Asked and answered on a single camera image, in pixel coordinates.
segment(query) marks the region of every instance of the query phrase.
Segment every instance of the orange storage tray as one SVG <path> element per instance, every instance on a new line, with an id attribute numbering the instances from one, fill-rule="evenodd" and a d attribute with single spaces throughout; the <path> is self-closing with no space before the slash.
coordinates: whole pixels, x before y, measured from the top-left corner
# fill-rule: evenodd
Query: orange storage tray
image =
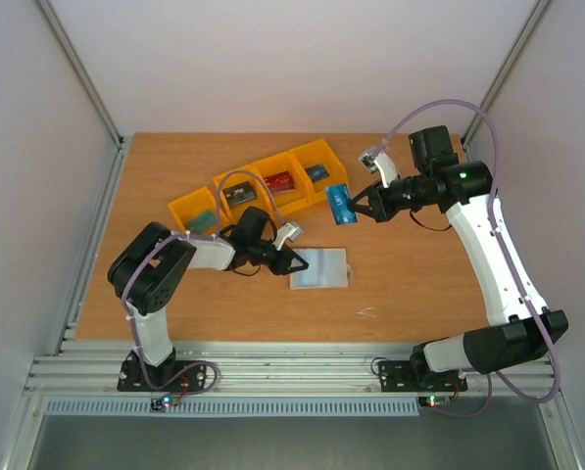
<path id="1" fill-rule="evenodd" d="M 326 201 L 327 195 L 324 188 L 334 184 L 349 184 L 349 176 L 344 165 L 335 156 L 329 144 L 324 139 L 315 140 L 309 144 L 301 145 L 290 149 L 290 152 L 296 157 L 303 168 L 309 168 L 314 165 L 324 165 L 329 176 L 312 183 L 314 188 L 314 203 Z"/>
<path id="2" fill-rule="evenodd" d="M 260 174 L 260 171 L 253 164 L 245 164 L 244 166 L 240 166 L 237 169 L 244 169 L 247 171 L 251 171 L 258 178 L 262 179 L 262 175 Z M 219 174 L 218 176 L 216 176 L 214 178 L 214 184 L 216 185 L 216 191 L 219 190 L 220 182 L 222 181 L 224 176 L 228 173 L 231 173 L 231 171 L 227 171 L 226 173 Z M 242 174 L 242 173 L 233 174 L 233 175 L 229 176 L 229 178 L 224 182 L 224 186 L 222 187 L 222 189 L 228 188 L 229 186 L 235 186 L 236 184 L 243 183 L 244 181 L 248 181 L 249 183 L 251 183 L 251 186 L 253 187 L 253 190 L 255 191 L 257 199 L 255 199 L 253 201 L 246 202 L 244 204 L 240 204 L 238 206 L 234 206 L 231 208 L 229 206 L 228 202 L 226 201 L 226 197 L 223 194 L 220 194 L 220 200 L 222 201 L 222 206 L 224 207 L 224 211 L 228 214 L 229 219 L 231 220 L 231 223 L 237 223 L 240 219 L 240 216 L 242 215 L 242 212 L 244 212 L 246 210 L 246 208 L 251 207 L 251 206 L 254 206 L 256 208 L 260 208 L 260 209 L 268 212 L 270 217 L 275 219 L 274 211 L 272 210 L 272 207 L 270 206 L 270 202 L 268 200 L 268 195 L 266 193 L 266 190 L 262 187 L 262 185 L 258 181 L 255 180 L 255 178 L 252 178 L 249 175 Z"/>
<path id="3" fill-rule="evenodd" d="M 303 170 L 299 161 L 290 152 L 282 152 L 253 164 L 263 178 L 288 171 L 294 180 L 294 190 L 273 193 L 277 209 L 284 217 L 292 212 L 308 208 L 314 203 L 312 180 Z"/>
<path id="4" fill-rule="evenodd" d="M 204 211 L 211 211 L 216 214 L 216 199 L 209 188 L 203 186 L 190 194 L 175 199 L 168 204 L 168 208 L 171 210 L 176 224 L 182 231 L 185 231 L 190 220 L 193 220 Z M 220 221 L 222 223 L 221 228 L 230 225 L 224 208 L 220 210 Z M 211 235 L 215 230 L 215 227 L 211 227 L 204 232 L 204 235 Z"/>

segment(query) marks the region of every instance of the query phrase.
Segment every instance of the mounting plate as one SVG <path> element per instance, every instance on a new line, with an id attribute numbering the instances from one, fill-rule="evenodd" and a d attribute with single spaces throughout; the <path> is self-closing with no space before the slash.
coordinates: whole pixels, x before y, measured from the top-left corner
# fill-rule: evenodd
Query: mounting plate
<path id="1" fill-rule="evenodd" d="M 414 380 L 414 373 L 408 360 L 381 360 L 377 362 L 377 367 L 381 392 L 429 392 L 436 394 L 455 391 L 455 386 L 452 383 L 442 379 L 428 389 L 419 387 Z M 458 377 L 457 371 L 448 371 L 443 376 L 453 379 L 460 392 L 468 390 L 466 380 Z"/>
<path id="2" fill-rule="evenodd" d="M 160 365 L 159 367 L 149 367 L 149 377 L 154 384 L 159 383 L 161 385 L 182 368 L 194 362 L 198 361 L 172 359 Z M 205 382 L 207 380 L 207 367 L 205 365 L 197 365 L 192 367 L 191 369 L 188 369 L 183 375 L 189 381 L 187 392 L 199 392 L 205 388 Z M 144 379 L 144 374 L 142 374 L 139 358 L 134 352 L 131 352 L 131 354 L 129 354 L 122 363 L 117 388 L 119 392 L 180 393 L 185 391 L 184 382 L 185 381 L 179 377 L 171 384 L 165 386 L 162 390 L 152 389 L 148 386 L 146 380 Z"/>

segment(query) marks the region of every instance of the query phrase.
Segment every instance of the red card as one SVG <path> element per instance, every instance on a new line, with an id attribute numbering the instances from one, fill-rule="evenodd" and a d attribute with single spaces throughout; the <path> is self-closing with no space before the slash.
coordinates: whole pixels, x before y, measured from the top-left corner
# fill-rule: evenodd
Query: red card
<path id="1" fill-rule="evenodd" d="M 272 194 L 294 191 L 294 179 L 289 171 L 272 174 L 264 178 L 264 181 Z"/>

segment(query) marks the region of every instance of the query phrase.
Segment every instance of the vent grille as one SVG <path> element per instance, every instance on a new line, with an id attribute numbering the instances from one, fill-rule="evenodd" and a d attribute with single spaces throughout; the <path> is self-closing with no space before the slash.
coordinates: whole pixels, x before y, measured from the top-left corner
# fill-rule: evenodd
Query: vent grille
<path id="1" fill-rule="evenodd" d="M 149 399 L 51 398 L 46 414 L 81 416 L 182 416 L 182 417 L 252 417 L 252 416 L 418 416 L 413 398 L 387 399 L 216 399 L 185 400 L 163 412 L 152 411 Z"/>

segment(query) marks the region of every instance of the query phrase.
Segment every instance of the white wall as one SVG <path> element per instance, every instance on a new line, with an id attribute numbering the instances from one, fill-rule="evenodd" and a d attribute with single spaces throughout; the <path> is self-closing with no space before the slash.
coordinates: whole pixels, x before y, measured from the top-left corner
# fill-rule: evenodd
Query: white wall
<path id="1" fill-rule="evenodd" d="M 554 2 L 492 117 L 518 252 L 570 323 L 560 340 L 562 391 L 585 447 L 585 1 Z M 492 162 L 483 127 L 471 153 Z"/>
<path id="2" fill-rule="evenodd" d="M 381 132 L 427 101 L 478 103 L 533 3 L 53 0 L 123 134 Z"/>
<path id="3" fill-rule="evenodd" d="M 113 153 L 32 2 L 0 1 L 0 449 L 62 321 Z"/>

